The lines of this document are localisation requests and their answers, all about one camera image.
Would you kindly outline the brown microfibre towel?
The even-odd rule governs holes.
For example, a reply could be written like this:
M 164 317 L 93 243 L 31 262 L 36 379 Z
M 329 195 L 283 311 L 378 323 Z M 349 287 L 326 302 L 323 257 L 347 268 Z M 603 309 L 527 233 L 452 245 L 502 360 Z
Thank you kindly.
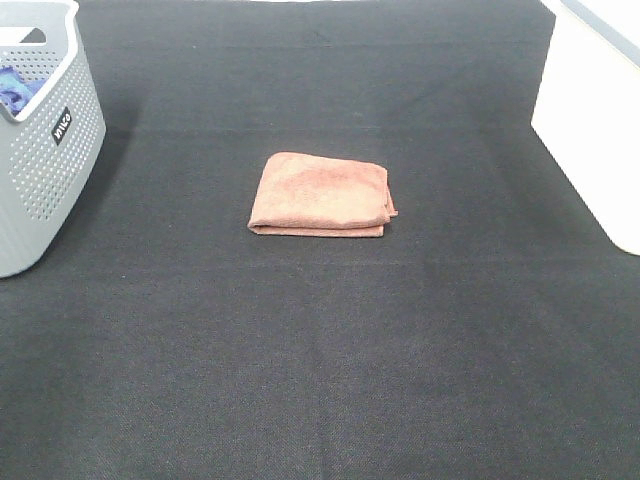
M 371 238 L 397 215 L 385 168 L 278 152 L 264 166 L 248 228 L 259 235 Z

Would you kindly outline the black table mat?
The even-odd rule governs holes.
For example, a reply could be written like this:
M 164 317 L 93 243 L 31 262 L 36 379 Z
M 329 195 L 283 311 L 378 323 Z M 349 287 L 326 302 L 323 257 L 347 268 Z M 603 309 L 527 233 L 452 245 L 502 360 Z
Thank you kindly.
M 1 284 L 5 479 L 635 479 L 639 261 L 530 126 L 537 1 L 84 1 L 107 134 Z M 278 152 L 381 237 L 248 228 Z

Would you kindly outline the grey perforated laundry basket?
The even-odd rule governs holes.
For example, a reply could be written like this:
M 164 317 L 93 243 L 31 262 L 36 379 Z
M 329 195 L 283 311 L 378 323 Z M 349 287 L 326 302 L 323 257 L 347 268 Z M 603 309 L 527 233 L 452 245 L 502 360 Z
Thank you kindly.
M 41 88 L 13 114 L 1 106 L 1 275 L 45 253 L 95 165 L 106 125 L 75 1 L 4 1 L 1 65 Z

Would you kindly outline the white storage box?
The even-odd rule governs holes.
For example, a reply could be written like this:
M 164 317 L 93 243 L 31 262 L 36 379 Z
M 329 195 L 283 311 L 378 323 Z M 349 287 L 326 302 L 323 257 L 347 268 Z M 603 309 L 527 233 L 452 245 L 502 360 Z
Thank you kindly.
M 606 235 L 639 252 L 639 4 L 549 1 L 531 125 Z

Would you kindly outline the blue towel in basket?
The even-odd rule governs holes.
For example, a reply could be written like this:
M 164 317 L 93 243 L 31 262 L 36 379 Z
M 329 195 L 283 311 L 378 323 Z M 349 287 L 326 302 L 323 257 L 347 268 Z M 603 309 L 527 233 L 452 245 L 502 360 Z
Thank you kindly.
M 13 116 L 17 116 L 43 85 L 43 80 L 25 81 L 13 67 L 3 67 L 1 69 L 1 102 Z

